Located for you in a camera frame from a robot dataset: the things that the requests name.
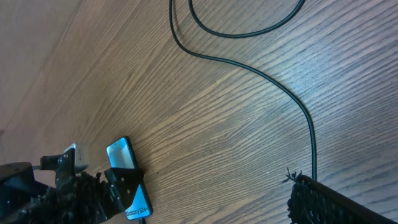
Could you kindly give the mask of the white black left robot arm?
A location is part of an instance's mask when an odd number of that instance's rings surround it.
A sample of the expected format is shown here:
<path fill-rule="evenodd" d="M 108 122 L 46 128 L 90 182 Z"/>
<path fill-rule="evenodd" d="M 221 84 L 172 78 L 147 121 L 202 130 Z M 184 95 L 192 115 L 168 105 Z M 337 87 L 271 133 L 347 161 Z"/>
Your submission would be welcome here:
<path fill-rule="evenodd" d="M 75 149 L 44 156 L 41 170 L 53 170 L 55 186 L 35 180 L 29 162 L 1 166 L 1 223 L 103 223 L 131 206 L 144 173 L 110 168 L 95 176 L 75 169 Z"/>

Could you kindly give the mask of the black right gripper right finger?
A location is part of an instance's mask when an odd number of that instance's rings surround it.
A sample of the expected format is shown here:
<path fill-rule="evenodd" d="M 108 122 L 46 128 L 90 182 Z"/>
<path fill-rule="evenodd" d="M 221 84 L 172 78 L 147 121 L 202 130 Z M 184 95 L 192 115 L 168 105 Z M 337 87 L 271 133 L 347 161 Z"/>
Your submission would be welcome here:
<path fill-rule="evenodd" d="M 300 173 L 287 173 L 292 181 L 288 217 L 296 224 L 397 224 L 331 188 Z"/>

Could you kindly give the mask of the blue Galaxy smartphone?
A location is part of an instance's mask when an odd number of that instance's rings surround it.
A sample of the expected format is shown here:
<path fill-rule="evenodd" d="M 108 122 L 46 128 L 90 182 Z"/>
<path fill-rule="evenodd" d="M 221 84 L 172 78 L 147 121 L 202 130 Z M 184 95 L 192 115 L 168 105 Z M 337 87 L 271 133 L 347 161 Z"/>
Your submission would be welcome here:
<path fill-rule="evenodd" d="M 127 136 L 110 144 L 106 148 L 106 152 L 111 168 L 141 169 L 137 163 L 130 139 Z M 137 188 L 132 205 L 124 212 L 128 220 L 139 220 L 140 223 L 145 223 L 145 219 L 153 214 L 144 178 Z"/>

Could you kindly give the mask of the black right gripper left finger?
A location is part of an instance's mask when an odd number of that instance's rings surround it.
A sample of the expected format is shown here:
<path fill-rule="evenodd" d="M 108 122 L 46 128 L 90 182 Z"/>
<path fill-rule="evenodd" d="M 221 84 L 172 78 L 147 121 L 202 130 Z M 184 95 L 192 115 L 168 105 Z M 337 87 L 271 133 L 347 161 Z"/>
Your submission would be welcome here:
<path fill-rule="evenodd" d="M 61 187 L 49 187 L 43 196 L 31 197 L 1 218 L 1 223 L 102 223 L 106 221 L 101 204 L 105 195 L 106 182 L 101 180 L 101 173 L 92 176 L 82 172 Z"/>

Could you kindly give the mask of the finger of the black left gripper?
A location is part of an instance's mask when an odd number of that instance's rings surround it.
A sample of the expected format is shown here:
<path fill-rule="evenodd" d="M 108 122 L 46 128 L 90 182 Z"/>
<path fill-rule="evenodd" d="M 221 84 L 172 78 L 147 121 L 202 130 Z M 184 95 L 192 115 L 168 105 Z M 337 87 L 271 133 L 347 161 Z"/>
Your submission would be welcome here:
<path fill-rule="evenodd" d="M 108 194 L 104 197 L 103 211 L 105 215 L 116 215 L 132 205 L 144 172 L 141 169 L 110 168 L 104 174 Z"/>

